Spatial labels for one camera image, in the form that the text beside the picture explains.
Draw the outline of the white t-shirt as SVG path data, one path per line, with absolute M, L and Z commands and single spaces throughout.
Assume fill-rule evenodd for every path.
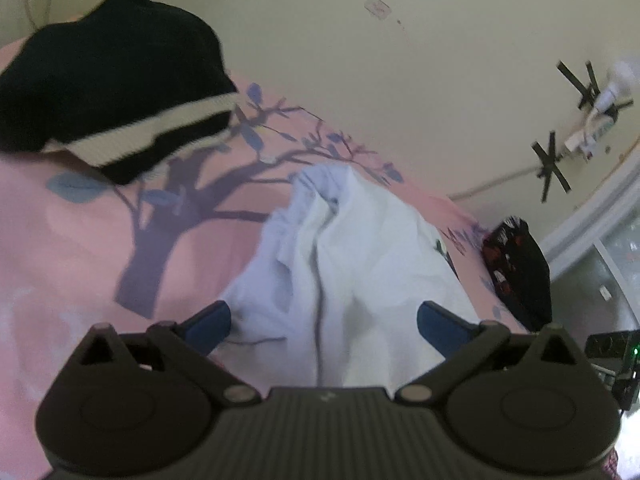
M 395 390 L 442 360 L 419 333 L 421 304 L 477 321 L 438 229 L 344 165 L 296 174 L 222 299 L 232 327 L 214 358 L 260 392 Z

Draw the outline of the pink tree-print bedsheet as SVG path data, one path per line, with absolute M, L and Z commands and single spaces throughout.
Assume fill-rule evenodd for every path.
M 1 161 L 1 474 L 48 468 L 37 406 L 86 331 L 140 332 L 216 300 L 253 258 L 298 170 L 346 162 L 439 230 L 476 313 L 512 330 L 480 256 L 484 229 L 394 163 L 308 110 L 238 79 L 232 136 L 142 182 L 111 188 L 60 155 Z

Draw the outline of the black striped garment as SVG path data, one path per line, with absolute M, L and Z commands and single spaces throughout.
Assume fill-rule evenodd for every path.
M 66 151 L 126 185 L 165 160 L 224 142 L 238 88 L 196 15 L 104 0 L 35 32 L 1 73 L 1 149 Z

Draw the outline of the white light bulb fixture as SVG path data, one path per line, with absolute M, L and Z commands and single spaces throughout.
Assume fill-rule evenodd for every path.
M 639 92 L 639 58 L 623 58 L 613 63 L 603 87 L 598 84 L 591 62 L 586 63 L 588 84 L 562 62 L 556 68 L 582 96 L 578 108 L 589 106 L 582 126 L 564 141 L 564 151 L 571 155 L 582 153 L 590 159 L 598 141 L 618 121 L 620 111 L 634 105 L 634 95 Z

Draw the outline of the white window frame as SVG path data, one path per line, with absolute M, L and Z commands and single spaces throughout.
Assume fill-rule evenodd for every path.
M 639 326 L 639 147 L 543 242 L 554 317 L 576 334 Z

